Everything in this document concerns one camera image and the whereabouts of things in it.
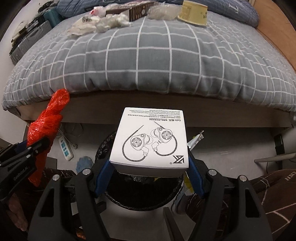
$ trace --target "person's hand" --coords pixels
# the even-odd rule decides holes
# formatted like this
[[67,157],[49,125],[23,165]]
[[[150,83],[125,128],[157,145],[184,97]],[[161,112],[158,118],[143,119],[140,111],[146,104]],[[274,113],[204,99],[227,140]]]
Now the person's hand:
[[20,200],[14,193],[7,202],[9,210],[6,211],[14,225],[22,231],[26,231],[28,228],[28,221],[22,210]]

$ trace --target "wooden furniture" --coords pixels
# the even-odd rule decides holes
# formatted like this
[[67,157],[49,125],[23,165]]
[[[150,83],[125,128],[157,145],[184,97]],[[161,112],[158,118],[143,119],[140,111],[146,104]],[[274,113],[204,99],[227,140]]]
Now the wooden furniture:
[[[36,120],[48,101],[17,107],[23,120]],[[289,127],[289,113],[246,103],[180,94],[141,91],[100,91],[71,97],[63,122],[119,124],[125,107],[183,110],[186,126]]]
[[296,69],[296,31],[272,0],[256,0],[259,14],[257,31]]

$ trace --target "earphone illustration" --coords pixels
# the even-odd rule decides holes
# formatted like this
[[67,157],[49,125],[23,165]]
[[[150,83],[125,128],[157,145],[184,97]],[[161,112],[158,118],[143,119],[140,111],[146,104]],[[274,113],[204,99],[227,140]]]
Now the earphone illustration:
[[[142,125],[139,129],[137,129],[133,134],[131,134],[126,141],[124,142],[123,146],[122,146],[122,153],[124,155],[124,157],[126,159],[128,159],[129,161],[142,161],[145,159],[145,157],[148,155],[149,149],[147,148],[147,145],[151,144],[151,147],[153,149],[153,151],[159,155],[159,156],[169,156],[171,154],[173,154],[178,146],[177,143],[177,139],[175,138],[175,136],[173,135],[172,131],[169,129],[165,129],[164,127],[162,127],[160,124],[156,123],[159,127],[156,129],[153,129],[150,132],[150,135],[147,135],[145,133],[142,133],[140,135],[135,135],[144,125]],[[143,151],[143,158],[140,160],[132,160],[130,158],[128,158],[124,152],[124,147],[125,144],[127,143],[127,141],[130,139],[130,144],[131,146],[137,150],[137,151]],[[174,139],[175,140],[175,148],[171,153],[168,154],[160,154],[158,152],[158,146],[161,143],[168,143],[170,140]]]

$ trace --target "crumpled plastic wrap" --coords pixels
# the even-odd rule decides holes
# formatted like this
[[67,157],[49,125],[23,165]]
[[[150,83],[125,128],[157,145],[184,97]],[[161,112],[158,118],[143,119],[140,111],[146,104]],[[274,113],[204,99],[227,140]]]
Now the crumpled plastic wrap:
[[60,89],[56,91],[47,105],[47,108],[42,111],[36,121],[30,124],[28,130],[27,146],[32,145],[43,137],[48,137],[50,146],[44,152],[36,156],[37,170],[29,177],[29,181],[38,187],[42,177],[42,171],[45,167],[47,154],[49,153],[53,141],[59,130],[60,122],[63,116],[60,112],[70,101],[70,95],[67,90]]
[[126,175],[125,181],[135,181],[142,184],[151,184],[155,180],[155,177],[142,177],[142,176],[133,176],[133,175]]
[[149,8],[147,17],[156,20],[171,21],[178,17],[182,5],[163,3]]
[[71,35],[81,36],[88,33],[104,33],[108,29],[116,27],[130,27],[128,17],[121,14],[108,14],[106,17],[100,18],[98,16],[84,16],[76,21],[68,30]]
[[91,16],[98,16],[100,18],[103,18],[106,16],[106,11],[107,10],[111,10],[114,7],[117,7],[119,4],[118,3],[112,3],[112,4],[108,4],[105,7],[102,6],[98,6],[98,7],[94,7],[94,9],[92,11],[90,11],[90,15]]

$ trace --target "packaging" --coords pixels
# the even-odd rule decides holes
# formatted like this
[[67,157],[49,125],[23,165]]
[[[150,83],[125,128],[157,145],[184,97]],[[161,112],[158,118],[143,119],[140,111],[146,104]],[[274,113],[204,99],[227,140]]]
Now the packaging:
[[129,21],[132,22],[146,16],[148,9],[156,5],[158,5],[157,1],[133,1],[120,4],[118,7],[106,10],[106,15],[123,13],[128,17]]
[[117,7],[119,4],[118,3],[111,3],[111,4],[108,4],[106,7],[103,7],[103,6],[97,6],[97,7],[94,7],[92,9],[92,11],[90,11],[90,15],[91,16],[98,16],[100,18],[103,18],[106,16],[106,11],[107,10],[110,10],[112,8],[115,8]]
[[194,25],[207,25],[207,6],[193,2],[184,0],[182,5],[182,10],[178,19],[191,23]]
[[183,112],[125,108],[110,162],[123,174],[181,176],[189,166]]
[[131,23],[125,14],[107,15],[100,18],[98,16],[84,16],[76,21],[68,30],[69,35],[81,36],[88,33],[104,33],[111,28],[130,27]]
[[148,9],[147,17],[156,20],[171,21],[178,17],[182,6],[169,3],[160,3]]

